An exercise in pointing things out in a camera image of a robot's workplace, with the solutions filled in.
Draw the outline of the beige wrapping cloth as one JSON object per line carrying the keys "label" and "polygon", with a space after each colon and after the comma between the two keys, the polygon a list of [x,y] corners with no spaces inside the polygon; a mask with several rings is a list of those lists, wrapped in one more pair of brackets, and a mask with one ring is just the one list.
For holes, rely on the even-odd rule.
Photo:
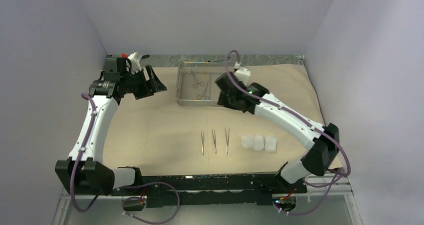
{"label": "beige wrapping cloth", "polygon": [[[316,104],[302,106],[320,117]],[[225,128],[230,129],[226,154]],[[214,152],[212,129],[216,132]],[[204,155],[201,131],[205,132]],[[256,151],[241,145],[241,136],[277,139],[275,152]],[[145,101],[124,99],[115,112],[104,145],[102,163],[110,169],[139,167],[156,175],[207,175],[274,172],[306,149],[274,123],[249,112],[226,107],[182,107],[165,94]]]}

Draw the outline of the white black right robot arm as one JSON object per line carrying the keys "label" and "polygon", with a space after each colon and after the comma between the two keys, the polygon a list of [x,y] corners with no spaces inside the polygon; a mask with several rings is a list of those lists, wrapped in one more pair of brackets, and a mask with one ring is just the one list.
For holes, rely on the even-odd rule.
{"label": "white black right robot arm", "polygon": [[249,112],[266,119],[295,138],[306,153],[287,161],[275,174],[276,188],[289,192],[295,183],[309,176],[323,176],[339,153],[339,130],[334,124],[325,126],[308,119],[284,104],[264,86],[248,84],[250,73],[237,68],[221,74],[214,82],[220,89],[218,105]]}

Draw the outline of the silver forceps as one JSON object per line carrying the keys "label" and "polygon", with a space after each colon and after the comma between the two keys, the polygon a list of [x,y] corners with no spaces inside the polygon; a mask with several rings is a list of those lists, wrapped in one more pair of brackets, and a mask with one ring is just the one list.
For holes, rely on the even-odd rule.
{"label": "silver forceps", "polygon": [[230,143],[230,128],[225,128],[225,143],[226,143],[226,154],[229,154],[229,143]]}
{"label": "silver forceps", "polygon": [[201,154],[204,155],[204,147],[205,147],[205,131],[202,130],[200,132],[201,135]]}
{"label": "silver forceps", "polygon": [[211,135],[212,135],[214,153],[217,154],[217,136],[216,136],[216,130],[215,129],[211,130]]}

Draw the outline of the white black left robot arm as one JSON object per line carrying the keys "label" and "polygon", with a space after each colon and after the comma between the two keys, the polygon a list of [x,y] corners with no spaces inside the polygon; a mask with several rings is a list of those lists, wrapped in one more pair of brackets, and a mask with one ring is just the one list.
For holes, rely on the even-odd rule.
{"label": "white black left robot arm", "polygon": [[107,196],[121,189],[137,195],[143,190],[139,168],[108,168],[103,164],[103,154],[109,127],[122,98],[130,94],[138,100],[167,90],[151,65],[141,67],[140,61],[148,57],[138,51],[106,57],[100,78],[82,93],[88,108],[80,134],[67,158],[58,160],[54,168],[70,195]]}

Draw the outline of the white gauze pad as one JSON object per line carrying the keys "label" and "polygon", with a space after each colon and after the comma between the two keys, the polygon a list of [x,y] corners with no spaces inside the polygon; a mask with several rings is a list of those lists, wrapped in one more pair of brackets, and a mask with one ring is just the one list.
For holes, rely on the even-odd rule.
{"label": "white gauze pad", "polygon": [[254,147],[254,136],[253,135],[241,136],[241,145],[245,149],[252,149]]}
{"label": "white gauze pad", "polygon": [[253,136],[253,149],[255,151],[261,151],[265,148],[265,139],[261,135]]}

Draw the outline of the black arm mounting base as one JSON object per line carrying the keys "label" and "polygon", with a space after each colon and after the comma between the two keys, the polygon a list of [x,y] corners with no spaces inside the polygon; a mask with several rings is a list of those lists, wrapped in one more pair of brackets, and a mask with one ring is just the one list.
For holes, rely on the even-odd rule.
{"label": "black arm mounting base", "polygon": [[278,196],[305,194],[306,185],[298,180],[284,185],[272,173],[208,175],[139,175],[137,188],[115,188],[111,196],[146,197],[147,208],[164,206],[256,204],[270,206]]}

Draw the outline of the white gauze square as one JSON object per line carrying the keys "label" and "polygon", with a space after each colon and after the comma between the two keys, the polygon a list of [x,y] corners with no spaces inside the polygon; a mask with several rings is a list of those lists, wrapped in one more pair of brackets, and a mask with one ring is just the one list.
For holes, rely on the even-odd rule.
{"label": "white gauze square", "polygon": [[273,153],[277,150],[277,139],[272,136],[265,138],[264,148],[266,152]]}

